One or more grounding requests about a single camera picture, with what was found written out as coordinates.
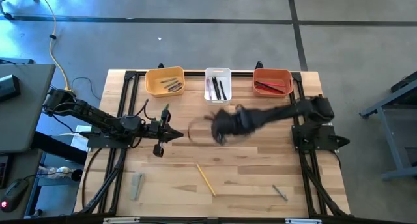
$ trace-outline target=gray floor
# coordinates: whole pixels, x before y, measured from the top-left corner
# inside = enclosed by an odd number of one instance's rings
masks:
[[[48,0],[60,16],[142,18],[291,18],[287,0]],[[416,0],[295,0],[301,20],[416,21]],[[21,15],[49,15],[43,1],[8,0],[5,10]],[[51,63],[51,22],[0,21],[0,56]],[[383,182],[394,169],[379,120],[362,120],[359,110],[388,94],[391,85],[416,71],[417,27],[301,26],[309,70],[318,71],[330,98],[339,135],[351,144],[341,149],[342,173],[352,214],[392,221],[417,220],[417,181]],[[300,70],[292,25],[215,25],[181,23],[58,23],[55,56],[70,79],[87,76],[102,93],[109,68],[166,66],[253,69],[257,60],[270,68]],[[55,73],[53,84],[63,87]],[[98,105],[79,81],[79,97]],[[66,117],[72,127],[81,124]],[[67,129],[42,116],[38,129],[56,135]],[[73,191],[49,191],[56,193]],[[40,200],[43,209],[48,207]],[[74,200],[63,204],[63,214]]]

